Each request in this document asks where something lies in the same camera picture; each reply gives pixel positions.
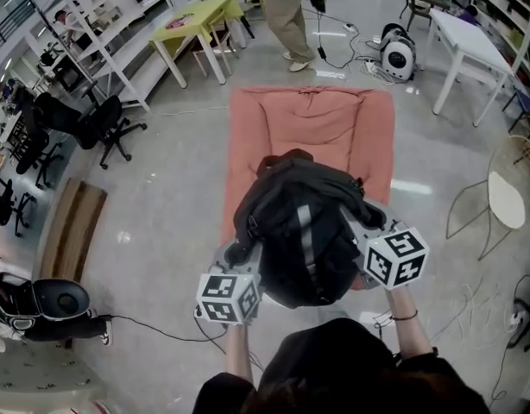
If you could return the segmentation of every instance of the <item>yellow table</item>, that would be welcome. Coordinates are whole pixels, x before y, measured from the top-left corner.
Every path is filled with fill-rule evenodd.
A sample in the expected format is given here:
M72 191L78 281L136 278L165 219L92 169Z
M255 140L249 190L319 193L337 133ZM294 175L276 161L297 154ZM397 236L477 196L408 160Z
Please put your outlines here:
M204 0L202 2L193 2L185 8L178 10L174 17L180 18L186 14L192 14L190 20L184 26L178 28L166 29L166 26L155 31L150 39L157 50L160 52L163 59L166 61L169 69L177 78L180 87L186 87L186 81L181 75L179 68L175 65L173 57L183 40L192 35L197 35L199 42L204 49L205 55L210 61L211 68L215 72L217 80L221 85L226 83L223 71L219 66L215 53L210 47L211 30L209 28L209 21L223 10L225 18L229 23L229 30L232 33L233 40L240 45L246 47L246 39L243 36L242 28L240 26L240 17L244 15L238 2L236 0Z

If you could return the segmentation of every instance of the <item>white chair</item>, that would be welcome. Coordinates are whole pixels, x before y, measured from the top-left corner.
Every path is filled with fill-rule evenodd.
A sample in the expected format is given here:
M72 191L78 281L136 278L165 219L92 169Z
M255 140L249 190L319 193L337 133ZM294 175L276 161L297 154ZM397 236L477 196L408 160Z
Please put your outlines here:
M222 22L221 29L216 28L216 24L219 22ZM238 53L236 50L237 45L234 43L234 40L232 39L232 36L230 35L230 31L227 25L227 22L224 18L224 11L221 9L219 14L214 17L209 22L209 28L211 30L211 36L213 37L210 43L211 49L215 50L216 48L219 49L221 53L221 58L223 59L224 66L227 68L227 72L229 75L232 75L232 70L229 66L229 61L226 58L226 54L224 53L224 45L227 46L230 49L230 52L238 58ZM204 69L204 66L202 65L202 62L199 59L199 54L205 53L204 49L202 48L202 45L199 41L195 42L194 45L191 48L192 55L198 62L198 66L201 69L202 73L205 77L207 77L207 71Z
M487 206L459 229L449 232L451 211L459 197L478 185L486 185ZM478 260L482 260L497 247L511 231L516 231L530 223L530 140L523 136L509 136L494 151L489 162L488 177L479 183L465 187L457 195L447 217L445 237L452 238L483 213L488 212L489 232ZM491 217L506 230L505 235L488 249L491 238Z

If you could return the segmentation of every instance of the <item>black hair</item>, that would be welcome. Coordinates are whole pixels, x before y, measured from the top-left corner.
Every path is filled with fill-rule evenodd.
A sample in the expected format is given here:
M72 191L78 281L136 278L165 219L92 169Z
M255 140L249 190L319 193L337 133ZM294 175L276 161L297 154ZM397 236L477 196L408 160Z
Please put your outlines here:
M66 12L62 9L60 9L58 12L56 12L54 14L54 21L57 22L58 21L58 17L61 16L62 14L64 15Z
M464 10L473 17L478 15L478 9L476 9L476 7L472 4L469 4L466 8L464 8Z

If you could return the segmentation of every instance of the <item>sneaker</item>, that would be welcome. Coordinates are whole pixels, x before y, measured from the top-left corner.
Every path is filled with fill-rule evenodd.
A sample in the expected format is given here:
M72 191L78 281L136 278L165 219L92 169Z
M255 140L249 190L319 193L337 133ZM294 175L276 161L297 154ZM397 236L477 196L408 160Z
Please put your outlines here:
M106 319L106 332L100 337L102 337L102 343L106 347L109 347L113 343L113 335L111 334L111 319Z
M309 60L309 61L306 61L305 63L298 63L297 61L295 61L294 63L292 63L290 65L290 72L298 72L298 71L301 71L302 69L305 69L306 66L311 63L312 60Z

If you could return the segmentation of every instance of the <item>black backpack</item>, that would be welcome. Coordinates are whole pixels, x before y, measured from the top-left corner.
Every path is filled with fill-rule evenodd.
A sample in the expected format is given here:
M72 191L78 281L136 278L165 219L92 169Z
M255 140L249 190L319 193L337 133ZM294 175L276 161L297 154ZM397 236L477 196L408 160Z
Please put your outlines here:
M289 308L340 299L357 274L359 251L339 212L344 204L371 227L384 215L363 201L363 182L292 150L266 157L234 215L238 262L263 243L260 274L267 294Z

